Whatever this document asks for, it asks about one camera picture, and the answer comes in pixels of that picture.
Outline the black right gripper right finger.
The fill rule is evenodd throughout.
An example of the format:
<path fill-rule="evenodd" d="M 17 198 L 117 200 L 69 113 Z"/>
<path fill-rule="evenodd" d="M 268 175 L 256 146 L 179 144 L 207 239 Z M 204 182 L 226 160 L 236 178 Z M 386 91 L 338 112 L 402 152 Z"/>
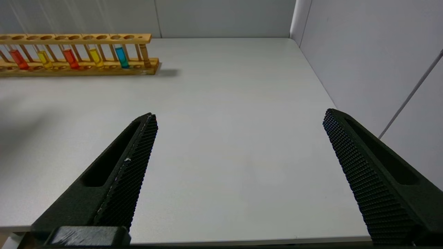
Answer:
<path fill-rule="evenodd" d="M 350 115 L 323 127 L 376 247 L 441 247 L 443 193 Z"/>

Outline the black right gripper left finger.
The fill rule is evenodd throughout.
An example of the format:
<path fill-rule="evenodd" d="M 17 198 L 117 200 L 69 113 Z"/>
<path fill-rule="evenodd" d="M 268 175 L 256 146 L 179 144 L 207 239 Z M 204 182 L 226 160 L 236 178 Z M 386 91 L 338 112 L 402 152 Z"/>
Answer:
<path fill-rule="evenodd" d="M 157 131 L 153 113 L 133 120 L 32 224 L 33 235 L 45 240 L 62 226 L 130 229 Z"/>

